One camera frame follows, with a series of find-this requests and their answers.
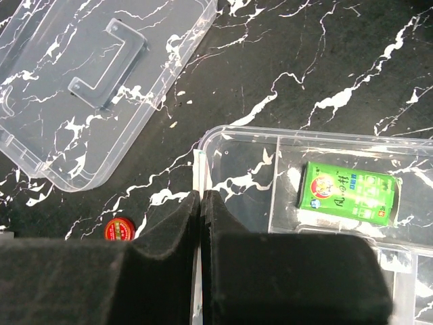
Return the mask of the small orange cap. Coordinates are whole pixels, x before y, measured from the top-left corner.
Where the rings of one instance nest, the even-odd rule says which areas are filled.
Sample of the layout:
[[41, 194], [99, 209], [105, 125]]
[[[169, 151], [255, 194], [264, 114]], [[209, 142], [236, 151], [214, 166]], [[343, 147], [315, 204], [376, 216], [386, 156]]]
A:
[[113, 218], [104, 228], [106, 240], [131, 241], [135, 237], [135, 225], [125, 217]]

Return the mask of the small green box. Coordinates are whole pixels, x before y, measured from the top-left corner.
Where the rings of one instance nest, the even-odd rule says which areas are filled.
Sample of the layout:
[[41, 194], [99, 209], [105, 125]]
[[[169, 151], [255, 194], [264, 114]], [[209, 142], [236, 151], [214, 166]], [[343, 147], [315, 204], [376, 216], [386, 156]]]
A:
[[301, 210], [395, 226], [402, 179], [389, 174], [308, 161], [297, 207]]

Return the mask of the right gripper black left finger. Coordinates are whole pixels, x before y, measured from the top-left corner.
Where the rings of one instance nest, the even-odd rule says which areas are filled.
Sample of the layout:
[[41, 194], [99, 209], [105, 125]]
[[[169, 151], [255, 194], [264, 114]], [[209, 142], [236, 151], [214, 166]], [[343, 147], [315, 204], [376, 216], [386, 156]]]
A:
[[132, 241], [1, 241], [2, 324], [189, 324], [200, 196]]

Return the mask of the clear divider tray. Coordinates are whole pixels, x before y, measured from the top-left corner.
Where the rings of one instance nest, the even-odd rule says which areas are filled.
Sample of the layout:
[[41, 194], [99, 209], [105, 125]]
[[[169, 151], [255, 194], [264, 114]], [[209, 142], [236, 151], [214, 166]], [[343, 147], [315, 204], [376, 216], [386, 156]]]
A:
[[432, 323], [432, 141], [223, 125], [194, 163], [249, 230], [367, 240], [394, 300], [391, 324]]

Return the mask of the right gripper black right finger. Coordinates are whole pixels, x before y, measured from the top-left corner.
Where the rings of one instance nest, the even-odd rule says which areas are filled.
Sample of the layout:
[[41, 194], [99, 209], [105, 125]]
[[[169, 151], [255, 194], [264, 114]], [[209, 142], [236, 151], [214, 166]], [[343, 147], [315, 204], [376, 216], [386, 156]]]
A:
[[208, 190], [202, 200], [205, 324], [387, 324], [393, 302], [367, 241], [248, 231]]

